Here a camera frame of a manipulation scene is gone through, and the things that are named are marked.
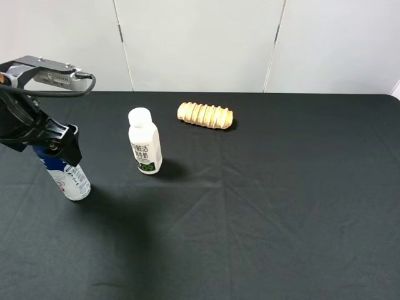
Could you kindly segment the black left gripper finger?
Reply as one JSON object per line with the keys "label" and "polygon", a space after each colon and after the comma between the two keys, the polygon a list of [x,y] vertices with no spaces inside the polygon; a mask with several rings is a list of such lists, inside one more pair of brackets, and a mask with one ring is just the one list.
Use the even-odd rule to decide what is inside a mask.
{"label": "black left gripper finger", "polygon": [[79,128],[74,124],[66,125],[68,130],[60,143],[55,143],[53,147],[46,150],[46,155],[51,158],[57,158],[63,162],[77,166],[82,154],[79,148]]}

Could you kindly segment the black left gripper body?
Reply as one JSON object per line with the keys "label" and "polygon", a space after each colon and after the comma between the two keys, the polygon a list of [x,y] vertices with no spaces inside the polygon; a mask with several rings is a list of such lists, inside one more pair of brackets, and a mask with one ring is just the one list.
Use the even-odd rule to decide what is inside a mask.
{"label": "black left gripper body", "polygon": [[34,98],[1,91],[1,144],[19,152],[37,146],[62,153],[69,148],[69,128],[41,110]]}

